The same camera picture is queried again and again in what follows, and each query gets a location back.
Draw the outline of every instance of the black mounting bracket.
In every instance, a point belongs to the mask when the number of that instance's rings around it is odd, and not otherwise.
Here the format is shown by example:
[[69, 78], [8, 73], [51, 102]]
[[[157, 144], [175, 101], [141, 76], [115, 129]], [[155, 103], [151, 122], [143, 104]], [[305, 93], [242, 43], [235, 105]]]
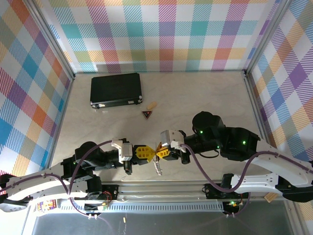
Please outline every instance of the black mounting bracket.
[[[112, 200], [117, 200], [118, 196], [118, 185], [102, 185], [102, 191], [108, 191], [112, 195]], [[106, 194], [100, 195], [97, 200], [106, 200]]]
[[304, 203], [313, 200], [313, 185], [305, 188], [297, 188], [279, 176], [278, 184], [275, 187], [283, 193], [284, 198], [293, 202]]
[[[231, 188], [231, 178], [234, 176], [234, 174], [224, 174], [222, 178], [222, 182], [220, 184], [217, 184], [218, 186], [224, 188], [224, 189], [230, 189]], [[249, 196], [248, 192], [245, 193], [235, 193], [235, 192], [221, 192], [214, 188], [211, 184], [205, 184], [202, 192], [205, 193], [206, 199], [247, 199]]]
[[4, 212], [16, 212], [26, 209], [28, 202], [31, 201], [32, 197], [26, 197], [20, 201], [12, 201], [7, 199], [8, 194], [0, 195], [0, 210]]

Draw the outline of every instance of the glass panel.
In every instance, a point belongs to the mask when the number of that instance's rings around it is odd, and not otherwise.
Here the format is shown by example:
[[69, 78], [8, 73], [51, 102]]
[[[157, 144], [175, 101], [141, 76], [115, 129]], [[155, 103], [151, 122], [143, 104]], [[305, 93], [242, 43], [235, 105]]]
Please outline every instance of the glass panel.
[[283, 201], [251, 202], [235, 218], [219, 212], [103, 213], [104, 220], [88, 220], [79, 214], [47, 214], [38, 217], [33, 235], [291, 235]]

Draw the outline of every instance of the red triangular object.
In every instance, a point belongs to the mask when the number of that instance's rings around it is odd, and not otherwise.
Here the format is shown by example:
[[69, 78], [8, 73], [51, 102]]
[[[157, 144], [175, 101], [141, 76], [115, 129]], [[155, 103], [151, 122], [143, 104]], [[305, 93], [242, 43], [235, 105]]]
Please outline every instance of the red triangular object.
[[145, 116], [146, 119], [148, 119], [152, 113], [152, 111], [141, 111], [141, 112]]

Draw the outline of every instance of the wire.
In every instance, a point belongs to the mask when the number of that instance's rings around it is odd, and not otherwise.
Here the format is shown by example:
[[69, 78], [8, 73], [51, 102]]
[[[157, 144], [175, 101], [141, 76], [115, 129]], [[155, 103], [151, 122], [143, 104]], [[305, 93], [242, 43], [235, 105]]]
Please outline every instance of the wire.
[[105, 194], [110, 195], [110, 202], [112, 201], [112, 194], [109, 191], [104, 191]]
[[260, 155], [262, 155], [262, 154], [271, 154], [271, 155], [275, 155], [275, 156], [278, 155], [278, 153], [274, 153], [274, 152], [270, 152], [270, 151], [261, 151], [261, 152], [258, 152], [258, 153], [255, 153], [254, 155], [252, 155], [252, 156], [249, 158], [249, 160], [247, 161], [247, 163], [246, 163], [246, 165], [245, 165], [245, 167], [244, 167], [244, 170], [243, 170], [243, 172], [242, 172], [242, 174], [241, 174], [241, 177], [240, 177], [238, 183], [236, 184], [236, 186], [234, 186], [233, 188], [228, 189], [228, 188], [222, 188], [222, 187], [218, 186], [217, 184], [215, 184], [215, 183], [213, 182], [213, 180], [206, 174], [206, 172], [204, 171], [204, 169], [203, 169], [202, 166], [200, 165], [200, 163], [199, 163], [199, 161], [198, 161], [198, 159], [197, 159], [197, 157], [196, 157], [194, 151], [192, 150], [192, 148], [191, 148], [190, 146], [188, 146], [188, 145], [186, 145], [186, 144], [181, 144], [180, 146], [181, 146], [181, 147], [185, 147], [186, 149], [188, 149], [188, 151], [190, 152], [190, 154], [191, 154], [192, 157], [194, 158], [197, 167], [199, 168], [199, 170], [201, 171], [201, 173], [204, 175], [204, 177], [210, 182], [210, 184], [211, 184], [214, 188], [216, 188], [217, 190], [219, 190], [219, 191], [221, 191], [221, 192], [227, 192], [227, 193], [234, 192], [235, 190], [237, 190], [237, 189], [240, 187], [240, 185], [241, 185], [241, 183], [243, 182], [244, 177], [245, 177], [245, 175], [246, 175], [246, 171], [247, 171], [247, 169], [248, 169], [248, 167], [249, 167], [249, 165], [251, 164], [251, 162], [252, 162], [253, 159], [255, 159], [256, 157], [258, 157], [258, 156], [260, 156]]
[[217, 152], [217, 155], [215, 156], [205, 156], [205, 155], [202, 155], [201, 153], [199, 153], [199, 155], [203, 158], [217, 158], [220, 155], [220, 153], [216, 149], [214, 149], [214, 151]]
[[244, 204], [244, 206], [242, 207], [241, 210], [239, 210], [237, 213], [235, 213], [235, 215], [239, 215], [239, 214], [241, 214], [244, 210], [246, 210], [246, 208], [248, 207], [248, 204], [250, 203], [250, 199], [251, 199], [251, 193], [249, 192], [248, 199], [247, 199], [246, 203]]
[[72, 206], [74, 207], [74, 209], [80, 213], [81, 215], [85, 216], [85, 217], [89, 217], [86, 213], [83, 213], [82, 211], [80, 211], [75, 205], [74, 205], [74, 199], [73, 198], [69, 198], [70, 203], [72, 204]]
[[41, 177], [46, 177], [46, 176], [48, 176], [48, 177], [53, 177], [53, 178], [55, 178], [55, 179], [61, 181], [61, 183], [62, 183], [62, 185], [63, 185], [63, 187], [64, 187], [64, 189], [65, 189], [65, 191], [66, 191], [66, 193], [67, 193], [67, 187], [66, 187], [65, 183], [63, 182], [63, 180], [61, 179], [60, 176], [55, 175], [55, 174], [43, 174], [43, 175], [34, 175], [34, 176], [30, 176], [30, 177], [28, 177], [28, 178], [25, 178], [25, 179], [19, 180], [19, 181], [17, 181], [17, 182], [14, 182], [12, 185], [9, 185], [9, 186], [7, 186], [7, 187], [5, 187], [5, 188], [0, 189], [0, 193], [2, 193], [3, 191], [7, 191], [8, 189], [13, 188], [13, 187], [15, 187], [15, 186], [17, 186], [17, 185], [19, 185], [19, 184], [21, 184], [21, 183], [23, 183], [23, 182], [28, 181], [28, 180], [33, 180], [33, 179], [37, 179], [37, 178], [41, 178]]
[[69, 187], [68, 187], [68, 194], [70, 195], [70, 193], [72, 192], [72, 187], [73, 187], [73, 184], [74, 184], [74, 180], [75, 180], [75, 177], [76, 177], [76, 174], [79, 170], [79, 167], [81, 166], [81, 164], [83, 163], [83, 161], [89, 156], [89, 154], [91, 152], [93, 152], [94, 150], [96, 150], [97, 148], [107, 144], [107, 143], [111, 143], [112, 141], [105, 141], [105, 142], [102, 142], [100, 144], [97, 144], [96, 146], [92, 147], [91, 149], [89, 149], [84, 155], [83, 157], [81, 158], [81, 160], [79, 161], [79, 163], [76, 165], [76, 168], [73, 172], [73, 175], [72, 175], [72, 178], [70, 180], [70, 183], [69, 183]]

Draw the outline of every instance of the yellow object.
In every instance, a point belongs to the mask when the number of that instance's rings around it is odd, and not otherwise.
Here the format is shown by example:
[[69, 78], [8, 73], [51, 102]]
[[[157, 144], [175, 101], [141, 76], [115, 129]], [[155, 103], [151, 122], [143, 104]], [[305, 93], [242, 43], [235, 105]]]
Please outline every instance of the yellow object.
[[156, 155], [159, 158], [167, 157], [170, 154], [170, 151], [167, 147], [162, 147], [162, 144], [160, 143], [158, 147], [156, 148]]
[[265, 195], [265, 200], [267, 200], [268, 203], [273, 201], [276, 197], [278, 196], [277, 193], [269, 192], [268, 194]]
[[139, 146], [136, 149], [136, 156], [139, 159], [146, 159], [147, 162], [150, 162], [155, 156], [156, 152], [147, 145]]
[[157, 103], [155, 101], [153, 101], [151, 104], [149, 104], [147, 106], [147, 110], [152, 110], [153, 108], [155, 108], [157, 106]]

